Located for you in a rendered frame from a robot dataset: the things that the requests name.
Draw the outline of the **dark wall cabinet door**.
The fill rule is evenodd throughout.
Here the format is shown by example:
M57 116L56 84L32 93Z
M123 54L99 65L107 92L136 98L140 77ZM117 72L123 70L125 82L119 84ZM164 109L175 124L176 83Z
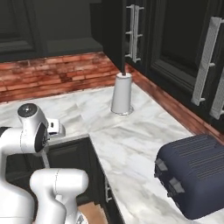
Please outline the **dark wall cabinet door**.
M40 41L32 0L0 0L0 62L39 55Z

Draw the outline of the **navy blue toaster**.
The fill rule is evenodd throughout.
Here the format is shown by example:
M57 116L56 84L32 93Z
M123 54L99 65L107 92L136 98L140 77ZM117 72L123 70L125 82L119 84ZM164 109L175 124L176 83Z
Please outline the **navy blue toaster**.
M162 146L154 177L188 220L224 208L224 145L200 134Z

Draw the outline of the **dark base cabinet door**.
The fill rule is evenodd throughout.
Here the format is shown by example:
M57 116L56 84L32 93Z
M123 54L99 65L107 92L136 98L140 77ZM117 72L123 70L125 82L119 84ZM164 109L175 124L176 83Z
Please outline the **dark base cabinet door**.
M109 203L107 203L105 200L105 179L107 178L107 176L102 168L102 164L97 156L95 147L91 139L88 139L88 147L97 202L103 209L108 224L125 224L111 187L110 189L113 199Z

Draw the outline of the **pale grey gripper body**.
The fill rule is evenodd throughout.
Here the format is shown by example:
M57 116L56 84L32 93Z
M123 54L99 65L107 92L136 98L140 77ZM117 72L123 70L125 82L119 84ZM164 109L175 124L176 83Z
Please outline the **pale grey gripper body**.
M47 157L47 154L46 154L45 150L41 151L41 157L42 157L45 168L49 169L50 165L49 165L48 157Z

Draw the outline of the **open dark cabinet door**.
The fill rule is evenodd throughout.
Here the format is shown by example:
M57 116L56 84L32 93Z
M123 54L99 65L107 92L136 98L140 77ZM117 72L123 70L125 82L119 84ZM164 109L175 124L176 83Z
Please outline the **open dark cabinet door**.
M102 46L117 69L125 72L126 0L102 0Z

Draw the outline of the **open dark wall cabinet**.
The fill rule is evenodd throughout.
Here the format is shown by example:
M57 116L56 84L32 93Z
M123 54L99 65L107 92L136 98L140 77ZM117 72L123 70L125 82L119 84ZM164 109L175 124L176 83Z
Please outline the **open dark wall cabinet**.
M88 0L33 0L46 57L102 50L91 33Z

